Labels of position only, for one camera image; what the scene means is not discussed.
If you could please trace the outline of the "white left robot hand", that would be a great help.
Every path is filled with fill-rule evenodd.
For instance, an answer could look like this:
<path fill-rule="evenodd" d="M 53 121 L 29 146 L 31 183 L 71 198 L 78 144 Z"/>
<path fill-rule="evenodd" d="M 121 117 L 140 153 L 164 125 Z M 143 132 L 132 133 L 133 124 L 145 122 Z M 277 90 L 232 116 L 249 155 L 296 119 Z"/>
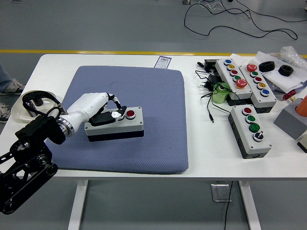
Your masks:
<path fill-rule="evenodd" d="M 108 101 L 113 101 L 117 110 L 107 110 Z M 68 109 L 66 115 L 61 115 L 59 120 L 66 121 L 74 130 L 82 123 L 89 122 L 97 127 L 114 123 L 121 119 L 126 111 L 126 106 L 121 106 L 117 97 L 106 92 L 85 93 Z"/>

